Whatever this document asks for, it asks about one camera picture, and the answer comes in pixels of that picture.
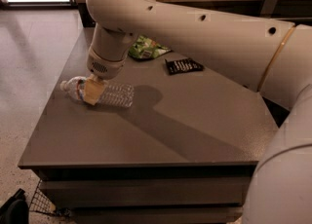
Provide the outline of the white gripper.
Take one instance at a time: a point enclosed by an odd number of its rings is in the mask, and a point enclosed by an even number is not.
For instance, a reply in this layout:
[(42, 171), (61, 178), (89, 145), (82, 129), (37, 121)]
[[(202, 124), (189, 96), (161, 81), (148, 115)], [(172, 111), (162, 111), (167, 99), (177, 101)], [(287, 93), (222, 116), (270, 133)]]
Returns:
[(87, 68), (92, 75), (85, 81), (84, 101), (91, 105), (97, 104), (108, 86), (105, 80), (115, 78), (122, 70), (124, 63), (124, 58), (118, 61), (108, 60), (100, 57), (93, 48), (89, 48)]

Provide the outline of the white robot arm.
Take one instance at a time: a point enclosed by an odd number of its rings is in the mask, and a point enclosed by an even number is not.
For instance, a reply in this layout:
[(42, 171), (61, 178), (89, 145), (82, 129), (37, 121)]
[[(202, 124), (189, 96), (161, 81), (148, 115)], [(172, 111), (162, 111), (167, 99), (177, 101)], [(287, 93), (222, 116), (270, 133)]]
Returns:
[(160, 3), (86, 0), (89, 70), (115, 77), (143, 34), (289, 110), (259, 161), (242, 224), (312, 224), (312, 28)]

